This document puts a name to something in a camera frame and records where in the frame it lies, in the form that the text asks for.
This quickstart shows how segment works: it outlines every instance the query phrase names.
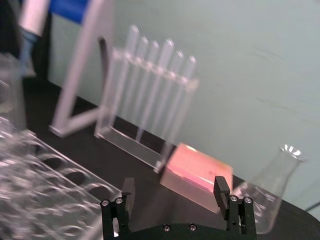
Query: light blue wall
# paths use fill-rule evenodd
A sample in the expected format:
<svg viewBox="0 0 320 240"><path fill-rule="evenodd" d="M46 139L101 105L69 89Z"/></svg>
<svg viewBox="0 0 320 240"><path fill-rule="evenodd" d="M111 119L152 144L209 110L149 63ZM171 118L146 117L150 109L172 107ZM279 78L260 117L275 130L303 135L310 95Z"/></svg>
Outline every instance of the light blue wall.
<svg viewBox="0 0 320 240"><path fill-rule="evenodd" d="M320 1L117 0L117 46L131 24L150 40L171 37L198 61L200 87L178 140L232 165L246 180L281 144L301 148L309 162L285 195L301 206L300 189L320 171ZM51 80L59 85L78 30L54 19ZM93 55L80 96L97 104L98 48Z"/></svg>

